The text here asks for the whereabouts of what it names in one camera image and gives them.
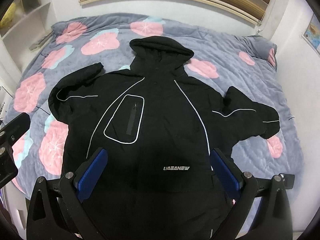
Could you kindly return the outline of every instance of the uaeanew logo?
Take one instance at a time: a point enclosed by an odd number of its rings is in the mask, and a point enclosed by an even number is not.
[[[168,167],[163,167],[164,171],[187,171],[189,170],[190,167],[187,166],[168,166]]]

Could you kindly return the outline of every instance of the jacket sleeve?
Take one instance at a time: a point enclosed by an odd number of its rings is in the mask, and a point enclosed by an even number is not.
[[[264,104],[253,102],[235,87],[230,87],[223,99],[222,113],[237,141],[260,135],[268,139],[280,130],[277,111]]]
[[[96,63],[65,76],[56,84],[49,95],[48,105],[51,113],[59,122],[69,124],[76,107],[70,97],[86,95],[87,91],[90,91],[92,80],[102,69],[103,65]]]

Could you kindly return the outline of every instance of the metal bolt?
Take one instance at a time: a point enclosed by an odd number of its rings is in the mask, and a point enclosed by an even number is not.
[[[0,155],[2,155],[4,152],[5,152],[5,148],[4,148],[4,147],[1,147],[1,148],[0,148]]]
[[[38,178],[38,182],[41,183],[42,181],[44,181],[44,177],[41,176]]]
[[[250,179],[250,178],[252,177],[252,173],[249,172],[249,171],[245,171],[245,172],[243,173],[243,175],[244,175],[246,178],[248,178],[248,179]]]
[[[281,181],[280,176],[276,175],[276,176],[275,176],[275,181],[280,182],[280,181]]]
[[[68,172],[67,174],[66,174],[66,178],[67,179],[71,179],[73,177],[73,172]]]

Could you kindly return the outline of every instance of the blue gripper pad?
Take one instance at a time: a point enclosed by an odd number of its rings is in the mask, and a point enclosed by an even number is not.
[[[98,148],[91,158],[87,162],[82,163],[77,169],[74,186],[77,189],[76,194],[80,203],[90,197],[107,163],[107,151]]]
[[[243,185],[239,168],[234,163],[229,162],[218,149],[211,151],[210,163],[229,198],[238,200]]]

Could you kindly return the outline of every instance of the hood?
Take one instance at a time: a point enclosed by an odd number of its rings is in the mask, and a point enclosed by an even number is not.
[[[185,64],[194,55],[177,41],[161,36],[152,36],[130,41],[136,53],[130,69],[140,75],[148,76],[157,71],[174,76],[184,72]]]

